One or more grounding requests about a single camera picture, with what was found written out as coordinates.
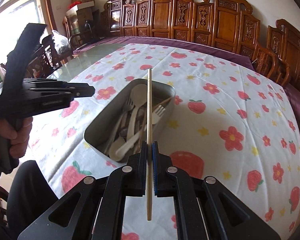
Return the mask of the person's left hand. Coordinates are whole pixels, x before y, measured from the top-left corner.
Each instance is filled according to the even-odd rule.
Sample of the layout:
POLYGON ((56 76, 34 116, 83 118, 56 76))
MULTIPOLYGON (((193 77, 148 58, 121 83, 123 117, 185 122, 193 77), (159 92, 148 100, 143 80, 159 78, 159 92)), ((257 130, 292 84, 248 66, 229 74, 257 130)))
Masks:
POLYGON ((19 159, 25 155, 32 129, 33 117, 23 119, 23 125, 17 132, 7 120, 0 118, 0 136, 11 142, 10 155, 19 159))

